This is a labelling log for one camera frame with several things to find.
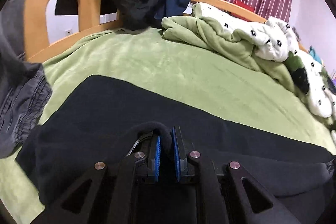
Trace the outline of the green fleece bed sheet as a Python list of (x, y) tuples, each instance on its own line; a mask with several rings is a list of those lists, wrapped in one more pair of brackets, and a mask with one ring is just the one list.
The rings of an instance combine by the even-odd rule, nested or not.
[[(267, 74), (216, 52), (166, 40), (155, 28), (91, 34), (42, 65), (52, 94), (37, 124), (48, 120), (87, 77), (102, 75), (265, 130), (268, 136), (285, 136), (335, 153), (326, 127), (331, 120), (312, 116), (300, 90), (296, 95)], [(15, 162), (17, 148), (1, 157), (1, 200), (17, 223), (29, 223), (43, 205)]]

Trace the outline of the grey pants on footboard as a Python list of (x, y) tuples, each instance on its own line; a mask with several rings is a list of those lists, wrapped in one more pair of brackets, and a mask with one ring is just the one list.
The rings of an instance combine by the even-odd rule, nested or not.
[(52, 91), (41, 63), (25, 61), (25, 0), (1, 9), (1, 157), (10, 156), (37, 125)]

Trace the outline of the navy blue garment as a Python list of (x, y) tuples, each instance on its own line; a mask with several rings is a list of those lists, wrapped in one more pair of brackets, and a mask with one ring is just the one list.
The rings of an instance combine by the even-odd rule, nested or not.
[(159, 5), (154, 19), (161, 20), (163, 17), (183, 15), (191, 0), (163, 0)]

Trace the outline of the green fleece blanket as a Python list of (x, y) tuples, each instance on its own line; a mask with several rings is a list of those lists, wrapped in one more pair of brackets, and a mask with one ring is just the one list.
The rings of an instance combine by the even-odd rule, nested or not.
[(214, 51), (245, 68), (267, 74), (288, 91), (298, 94), (285, 64), (258, 57), (256, 46), (244, 37), (241, 30), (231, 34), (217, 20), (202, 16), (164, 17), (161, 25), (164, 39)]

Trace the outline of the white floral quilt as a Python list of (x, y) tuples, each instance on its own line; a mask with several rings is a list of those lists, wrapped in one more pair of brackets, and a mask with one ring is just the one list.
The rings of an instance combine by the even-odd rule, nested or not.
[(250, 43), (256, 57), (283, 63), (305, 96), (310, 112), (331, 120), (331, 136), (335, 139), (335, 86), (322, 64), (299, 48), (287, 22), (273, 16), (265, 23), (247, 22), (203, 2), (193, 6), (193, 16), (214, 22), (219, 34), (229, 42)]

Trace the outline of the black pants with white stripe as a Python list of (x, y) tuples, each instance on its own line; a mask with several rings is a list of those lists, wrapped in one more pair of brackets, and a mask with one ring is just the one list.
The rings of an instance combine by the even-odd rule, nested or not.
[(298, 223), (335, 223), (335, 157), (326, 149), (226, 121), (122, 80), (91, 76), (27, 138), (17, 163), (52, 205), (97, 162), (120, 163), (144, 135), (161, 138), (158, 179), (137, 176), (130, 223), (197, 223), (194, 186), (177, 182), (173, 127), (188, 150), (239, 162)]

